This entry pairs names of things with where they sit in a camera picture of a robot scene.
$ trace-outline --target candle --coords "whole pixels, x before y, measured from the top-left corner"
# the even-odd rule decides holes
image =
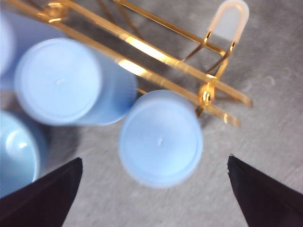
[[[151,187],[174,186],[193,172],[203,137],[185,98],[157,90],[139,98],[121,129],[119,155],[127,172]]]
[[[49,125],[110,124],[128,112],[136,97],[135,75],[67,38],[30,48],[15,77],[23,109]]]
[[[0,13],[1,88],[13,90],[16,65],[34,44],[65,35],[56,28],[1,9]]]
[[[1,110],[0,197],[36,180],[47,163],[47,148],[40,130],[24,117]]]

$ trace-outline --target gold wire frame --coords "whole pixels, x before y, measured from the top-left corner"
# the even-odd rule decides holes
[[[42,22],[51,24],[52,26],[62,30],[65,32],[66,35],[69,37],[76,39],[82,43],[88,44],[100,52],[102,52],[107,57],[114,60],[119,66],[122,68],[130,71],[131,73],[135,74],[136,76],[139,76],[141,78],[144,78],[148,81],[151,81],[155,84],[157,84],[160,87],[163,87],[165,89],[169,89],[172,91],[175,91],[185,98],[187,98],[189,101],[191,101],[196,107],[197,115],[199,116],[203,110],[207,111],[210,114],[216,115],[218,117],[221,117],[225,123],[230,123],[236,127],[240,127],[240,121],[232,116],[231,114],[227,113],[223,109],[215,106],[213,104],[213,100],[215,99],[215,89],[219,89],[223,91],[224,93],[228,94],[232,98],[239,100],[243,102],[247,106],[252,106],[252,100],[247,97],[245,94],[241,93],[240,91],[228,86],[227,84],[224,84],[220,81],[220,78],[222,74],[224,73],[228,61],[229,56],[232,54],[234,47],[236,43],[238,42],[241,33],[243,31],[243,28],[245,26],[245,19],[243,16],[241,17],[241,20],[238,25],[237,32],[234,36],[234,39],[231,42],[230,47],[227,51],[225,51],[223,48],[211,43],[209,41],[213,29],[215,28],[216,23],[220,19],[220,16],[224,12],[224,8],[219,10],[214,17],[212,23],[209,26],[209,29],[206,33],[206,36],[204,38],[198,37],[174,24],[171,24],[167,22],[166,20],[159,18],[158,16],[126,1],[126,0],[113,0],[118,8],[118,10],[121,12],[122,16],[130,26],[130,28],[133,30],[135,35],[132,33],[124,30],[123,28],[116,25],[115,20],[113,16],[110,14],[108,8],[104,4],[102,0],[97,0],[97,3],[104,11],[106,17],[105,19],[99,15],[94,14],[93,12],[85,9],[81,5],[71,1],[71,0],[55,0],[47,3],[45,7],[40,7],[32,0],[27,0],[27,3],[21,1],[21,0],[5,0],[6,2],[10,3],[11,5],[15,6],[19,10],[27,13],[28,15],[34,17],[35,19],[38,19]],[[196,43],[198,43],[198,47],[194,49],[187,57],[184,59],[177,59],[168,53],[164,52],[163,50],[153,46],[152,44],[148,43],[146,40],[144,40],[143,36],[140,34],[140,31],[136,28],[134,23],[132,22],[131,18],[128,16],[125,8],[128,8]],[[200,89],[197,94],[188,91],[187,89],[181,87],[180,85],[164,78],[162,75],[159,75],[148,68],[132,61],[131,59],[126,58],[125,56],[113,51],[112,49],[104,46],[100,42],[93,40],[92,38],[84,35],[83,33],[73,29],[72,27],[66,25],[64,23],[64,19],[68,17],[69,11],[73,10],[77,12],[82,17],[88,19],[90,22],[98,25],[102,29],[108,31],[109,33],[117,36],[118,38],[122,39],[126,43],[130,44],[131,46],[135,47],[136,49],[144,52],[145,54],[153,57],[154,59],[157,59],[158,61],[175,68],[179,71],[184,72],[185,74],[191,75],[200,81],[203,82],[203,84],[200,86]],[[202,72],[199,69],[196,69],[189,64],[186,63],[186,61],[192,57],[194,54],[196,54],[199,50],[202,48],[207,48],[221,56],[220,60],[217,61],[210,69],[208,69],[206,72]],[[218,70],[214,75],[212,75],[210,72],[218,67]],[[142,89],[138,89],[139,92],[142,94],[145,94],[146,92]]]

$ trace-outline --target candle holder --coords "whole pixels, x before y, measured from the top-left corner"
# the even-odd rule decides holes
[[[243,29],[248,20],[249,10],[246,3],[242,0],[227,0],[223,2],[218,8],[217,13],[215,14],[204,38],[198,37],[174,24],[171,24],[168,21],[159,18],[158,16],[126,0],[113,0],[113,3],[116,4],[123,18],[132,28],[134,34],[124,30],[123,28],[115,24],[112,14],[110,13],[107,6],[102,2],[102,0],[98,0],[97,2],[99,6],[103,9],[107,19],[87,10],[86,8],[71,0],[51,1],[47,3],[44,7],[41,7],[32,0],[5,1],[15,6],[19,10],[27,13],[28,15],[34,17],[35,19],[38,19],[42,22],[48,23],[60,29],[69,37],[87,45],[90,45],[93,48],[96,48],[98,51],[111,58],[119,66],[130,71],[136,76],[153,82],[159,87],[179,93],[196,106],[197,116],[200,116],[201,112],[205,110],[210,114],[221,117],[225,123],[230,123],[236,127],[240,127],[240,121],[236,117],[214,105],[214,100],[216,98],[216,89],[219,89],[222,92],[231,96],[232,98],[243,102],[247,106],[252,106],[252,100],[249,97],[220,81],[220,78],[228,65],[229,57],[231,56],[235,49],[235,46],[239,42]],[[154,21],[155,23],[158,23],[164,26],[165,28],[197,43],[197,48],[195,48],[190,54],[188,54],[187,57],[183,59],[177,59],[171,56],[165,51],[150,44],[142,37],[140,31],[137,29],[131,18],[128,16],[125,8],[128,8],[133,12],[138,13],[139,15],[146,17]],[[69,17],[72,11],[78,13],[80,16],[83,17],[83,19],[94,23],[95,25],[115,35],[116,37],[125,41],[127,44],[135,47],[136,49],[153,57],[154,59],[172,68],[182,71],[187,75],[197,78],[199,81],[201,81],[201,85],[197,94],[183,88],[182,86],[172,82],[171,80],[166,79],[162,75],[151,71],[143,65],[140,65],[134,62],[133,60],[126,58],[125,56],[113,51],[112,49],[106,47],[100,42],[68,26],[67,24],[65,24],[65,20]],[[210,42],[212,34],[216,34],[224,39],[229,40],[229,48],[227,50],[224,50],[223,48]],[[205,72],[187,63],[188,59],[195,55],[202,48],[207,48],[213,51],[214,53],[220,55],[220,59]],[[138,91],[142,94],[146,93],[141,88],[139,88]]]

